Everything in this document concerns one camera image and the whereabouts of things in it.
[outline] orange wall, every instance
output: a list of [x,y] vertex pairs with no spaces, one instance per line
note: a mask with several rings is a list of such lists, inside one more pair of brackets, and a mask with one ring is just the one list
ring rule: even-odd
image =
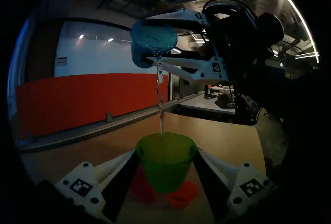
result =
[[[160,85],[168,100],[168,76]],[[24,136],[40,136],[157,105],[155,74],[55,77],[17,87]]]

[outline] orange cup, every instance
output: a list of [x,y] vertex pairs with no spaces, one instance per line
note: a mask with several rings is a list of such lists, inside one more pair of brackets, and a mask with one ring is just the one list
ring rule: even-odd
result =
[[130,190],[141,202],[151,203],[156,200],[156,192],[149,185],[141,164],[133,177]]
[[185,208],[197,196],[197,187],[189,182],[184,181],[179,190],[169,193],[168,199],[172,207]]

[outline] desk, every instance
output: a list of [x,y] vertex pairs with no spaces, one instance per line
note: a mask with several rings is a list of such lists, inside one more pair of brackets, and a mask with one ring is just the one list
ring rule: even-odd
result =
[[204,95],[196,96],[190,100],[183,101],[179,105],[187,108],[211,111],[215,113],[235,114],[234,108],[220,108],[215,104],[217,98],[205,99]]
[[[164,113],[166,132],[191,138],[204,151],[230,164],[250,162],[265,172],[264,157],[255,127],[202,120]],[[115,131],[60,148],[22,154],[22,161],[35,183],[58,182],[82,161],[101,164],[134,148],[142,137],[159,132],[159,115]]]
[[225,91],[229,91],[229,89],[225,89],[225,88],[221,88],[219,86],[214,86],[214,87],[211,87],[211,89],[214,89],[214,90],[225,90]]

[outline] water stream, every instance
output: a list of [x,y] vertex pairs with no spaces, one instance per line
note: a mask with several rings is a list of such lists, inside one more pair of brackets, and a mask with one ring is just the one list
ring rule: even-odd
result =
[[163,111],[163,93],[159,91],[160,84],[163,83],[163,77],[162,77],[162,55],[161,52],[155,53],[155,57],[158,61],[158,64],[156,66],[157,69],[157,87],[156,87],[156,97],[158,100],[158,107],[159,107],[159,113],[160,113],[160,133],[161,135],[164,134],[164,111]]

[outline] green cup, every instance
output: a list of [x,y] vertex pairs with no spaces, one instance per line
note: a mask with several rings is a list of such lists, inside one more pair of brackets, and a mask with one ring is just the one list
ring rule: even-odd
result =
[[181,187],[197,146],[186,136],[166,132],[142,138],[136,150],[152,188],[160,193],[171,193]]

